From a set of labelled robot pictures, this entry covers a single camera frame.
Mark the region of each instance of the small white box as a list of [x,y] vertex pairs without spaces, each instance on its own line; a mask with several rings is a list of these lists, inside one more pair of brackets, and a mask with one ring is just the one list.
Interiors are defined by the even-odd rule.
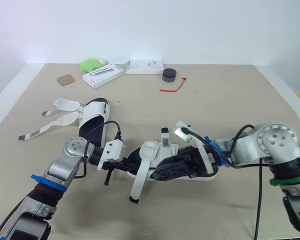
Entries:
[[97,68],[96,70],[86,73],[82,76],[82,78],[83,81],[85,81],[91,87],[97,89],[123,74],[124,71],[120,67],[114,64],[107,64]]
[[130,60],[124,65],[126,74],[162,74],[164,63],[156,59]]

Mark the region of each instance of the black round container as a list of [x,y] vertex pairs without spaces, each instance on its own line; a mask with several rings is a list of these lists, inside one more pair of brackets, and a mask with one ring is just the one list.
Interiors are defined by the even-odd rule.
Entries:
[[176,79],[177,71],[172,68],[163,70],[162,80],[167,83],[172,83]]

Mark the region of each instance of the black cable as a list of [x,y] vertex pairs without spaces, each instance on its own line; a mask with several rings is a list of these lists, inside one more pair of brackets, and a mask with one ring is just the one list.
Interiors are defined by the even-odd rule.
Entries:
[[259,222],[260,222],[260,211],[261,211],[261,200],[262,200],[262,158],[259,159],[259,197],[258,197],[258,207],[256,211],[256,222],[254,231],[254,240],[258,238]]
[[241,136],[241,134],[244,132],[244,130],[246,130],[247,128],[254,128],[255,126],[251,125],[251,124],[247,124],[247,125],[244,125],[238,132],[237,134],[235,135],[235,137],[233,138],[233,143],[231,145],[231,148],[230,148],[230,151],[229,151],[229,157],[230,155],[232,154],[232,152],[234,151],[235,149],[235,146],[237,144],[237,141],[239,139],[239,137]]
[[116,126],[117,126],[117,128],[118,128],[118,132],[117,132],[117,136],[115,136],[116,138],[115,139],[120,139],[119,137],[121,137],[120,136],[120,134],[121,134],[121,129],[120,129],[120,126],[119,126],[119,124],[116,122],[116,121],[105,121],[104,123],[102,123],[102,124],[100,124],[100,125],[98,125],[98,126],[96,126],[94,129],[92,129],[84,138],[85,139],[87,139],[91,134],[93,134],[98,128],[100,128],[100,127],[102,127],[103,125],[106,125],[106,124],[110,124],[110,123],[114,123]]
[[234,168],[234,169],[244,169],[244,168],[249,168],[249,167],[259,167],[259,166],[263,166],[263,167],[269,167],[268,164],[260,164],[260,163],[252,163],[252,164],[245,164],[245,165],[234,165],[232,162],[230,162],[228,160],[227,157],[221,155],[218,150],[215,149],[214,146],[212,146],[209,142],[207,142],[203,137],[201,137],[200,135],[196,134],[195,132],[189,130],[188,128],[182,127],[181,130],[185,133],[185,134],[190,134],[194,137],[196,137],[197,139],[199,139],[201,142],[203,142],[213,153],[215,153],[216,155],[218,155],[220,158],[222,158],[230,167]]
[[[116,121],[105,121],[104,123],[96,126],[94,129],[92,129],[86,136],[85,138],[88,140],[88,137],[93,134],[98,128],[106,125],[106,124],[110,124],[110,123],[113,123],[117,126],[118,128],[118,132],[116,133],[116,136],[114,139],[121,139],[121,129],[120,129],[120,126],[119,124],[116,122]],[[75,176],[74,178],[75,179],[83,179],[86,175],[87,175],[87,162],[88,162],[88,147],[89,147],[89,144],[91,143],[91,141],[87,141],[86,145],[85,145],[85,149],[84,149],[84,155],[83,155],[83,175],[81,176]]]
[[83,179],[86,175],[87,175],[87,158],[88,158],[88,148],[89,148],[89,144],[91,142],[87,141],[85,148],[84,148],[84,155],[83,155],[83,175],[81,176],[75,176],[75,179]]

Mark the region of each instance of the label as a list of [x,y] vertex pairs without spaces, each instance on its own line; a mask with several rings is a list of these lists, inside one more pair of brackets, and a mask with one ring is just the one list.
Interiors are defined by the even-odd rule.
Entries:
[[162,147],[163,148],[170,148],[170,139],[169,138],[162,138]]

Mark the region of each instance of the green ring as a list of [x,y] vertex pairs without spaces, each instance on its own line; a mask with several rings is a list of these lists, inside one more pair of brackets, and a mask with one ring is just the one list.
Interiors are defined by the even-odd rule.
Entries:
[[300,183],[300,176],[289,178],[289,179],[276,179],[276,178],[270,179],[270,184],[272,186],[278,186],[279,184],[292,185],[298,183]]

